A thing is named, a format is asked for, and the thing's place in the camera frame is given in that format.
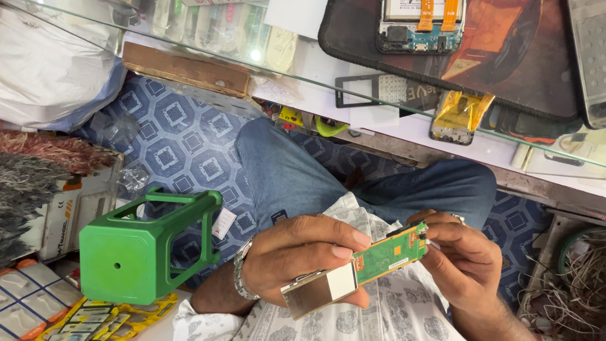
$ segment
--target person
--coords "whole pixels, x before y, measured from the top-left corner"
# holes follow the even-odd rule
[[[245,124],[236,148],[260,230],[239,269],[244,291],[236,289],[235,264],[220,266],[179,307],[174,340],[534,340],[499,298],[501,250],[478,229],[496,195],[487,167],[442,160],[357,183],[349,194],[266,118]],[[425,219],[431,244],[419,262],[294,321],[281,287],[346,265],[377,239],[321,214],[348,195],[377,226]]]

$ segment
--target hand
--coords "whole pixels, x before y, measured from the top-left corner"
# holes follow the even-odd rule
[[[421,263],[442,295],[468,314],[491,316],[501,305],[497,297],[502,264],[499,246],[448,213],[430,209],[412,215],[407,222],[421,219],[429,227],[427,239],[441,247],[429,245]]]
[[[369,236],[323,214],[280,220],[260,232],[248,250],[242,265],[244,288],[266,302],[286,307],[280,291],[283,286],[303,274],[344,266],[353,252],[364,251],[370,244]],[[339,302],[365,309],[368,294],[360,287]]]

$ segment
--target white patterned shirt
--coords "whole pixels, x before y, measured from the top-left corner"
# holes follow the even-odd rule
[[[387,224],[358,206],[350,192],[324,214],[372,236],[373,242],[402,225]],[[333,304],[294,321],[287,308],[258,301],[247,317],[197,314],[183,301],[173,321],[174,341],[455,341],[465,340],[446,317],[448,302],[429,272],[415,262],[364,285],[366,310]]]

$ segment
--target blue jeans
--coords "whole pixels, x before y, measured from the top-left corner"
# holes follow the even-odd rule
[[[348,191],[283,129],[267,118],[245,124],[236,148],[248,174],[259,230],[271,216],[322,213]],[[424,209],[459,214],[481,229],[493,206],[492,171],[469,160],[442,160],[407,174],[364,181],[352,192],[360,206],[387,223]]]

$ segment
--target green plastic stool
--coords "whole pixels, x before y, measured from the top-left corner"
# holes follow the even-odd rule
[[[184,205],[155,220],[135,220],[137,207],[146,201]],[[210,242],[213,213],[221,203],[217,191],[179,195],[152,187],[146,196],[93,220],[80,232],[82,292],[92,300],[148,305],[206,265],[217,264],[221,253],[212,253]],[[198,220],[200,259],[187,270],[171,268],[173,237]],[[171,273],[178,275],[172,279]]]

